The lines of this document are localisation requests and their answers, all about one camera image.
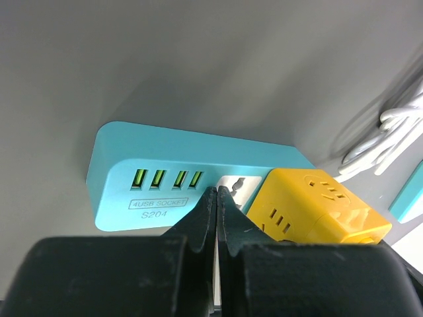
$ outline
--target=yellow plug adapter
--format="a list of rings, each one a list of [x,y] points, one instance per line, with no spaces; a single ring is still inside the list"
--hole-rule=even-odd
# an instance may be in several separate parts
[[[274,240],[300,243],[379,243],[392,227],[324,170],[272,170],[247,217]]]

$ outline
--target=power socket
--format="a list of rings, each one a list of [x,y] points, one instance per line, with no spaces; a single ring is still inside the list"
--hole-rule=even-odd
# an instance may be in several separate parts
[[[210,186],[246,213],[275,167],[313,168],[295,148],[110,122],[97,133],[87,174],[95,225],[117,231],[173,226]]]
[[[276,168],[247,217],[275,240],[379,243],[392,224],[324,170]]]

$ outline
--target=socket hole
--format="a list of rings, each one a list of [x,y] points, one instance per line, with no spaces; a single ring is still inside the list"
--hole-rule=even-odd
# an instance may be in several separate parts
[[[291,226],[291,225],[290,225],[289,223],[286,225],[286,227],[285,227],[285,229],[284,229],[284,233],[287,233],[287,232],[288,232],[288,230],[289,230],[290,226]]]
[[[329,200],[335,200],[335,198],[333,198],[333,197],[331,197],[331,196],[328,196],[328,195],[325,195],[325,194],[322,194],[322,196],[323,196],[324,198],[329,199]]]
[[[276,225],[280,225],[284,218],[282,216],[279,217],[278,221],[276,222]]]
[[[276,209],[273,209],[272,213],[270,214],[270,218],[273,219],[275,217]]]

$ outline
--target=white power socket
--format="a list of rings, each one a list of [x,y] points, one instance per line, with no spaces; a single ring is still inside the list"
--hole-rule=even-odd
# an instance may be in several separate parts
[[[216,187],[219,188],[219,186],[226,186],[231,192],[232,198],[237,204],[237,207],[242,211],[251,195],[257,189],[261,180],[261,176],[226,175],[220,178]]]

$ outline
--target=teal object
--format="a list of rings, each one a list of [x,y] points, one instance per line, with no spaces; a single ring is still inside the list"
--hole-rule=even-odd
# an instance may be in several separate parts
[[[97,133],[87,175],[95,225],[104,231],[173,226],[208,186],[216,186],[226,175],[262,178],[245,205],[248,210],[275,167],[314,168],[295,147],[110,122]],[[158,188],[151,188],[158,170],[165,173]],[[184,181],[174,188],[181,171],[186,171]],[[191,188],[196,172],[202,173]]]
[[[423,161],[417,166],[389,208],[400,223],[423,214]]]

